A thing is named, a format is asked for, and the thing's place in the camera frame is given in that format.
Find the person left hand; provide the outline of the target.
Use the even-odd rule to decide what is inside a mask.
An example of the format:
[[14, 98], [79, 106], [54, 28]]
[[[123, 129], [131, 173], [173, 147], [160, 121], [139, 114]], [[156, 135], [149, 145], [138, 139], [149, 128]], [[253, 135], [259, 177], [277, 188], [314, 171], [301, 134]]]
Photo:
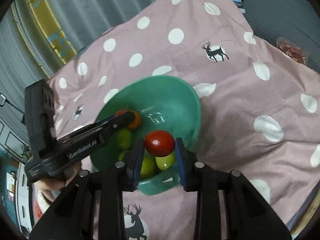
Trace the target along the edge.
[[61, 190], [66, 187], [74, 177], [82, 170], [82, 163], [78, 162], [73, 166], [73, 173], [70, 178], [67, 180], [60, 181], [54, 178], [44, 178], [35, 183], [35, 186], [38, 190], [42, 192], [47, 200], [53, 202], [55, 197], [53, 196], [52, 192]]

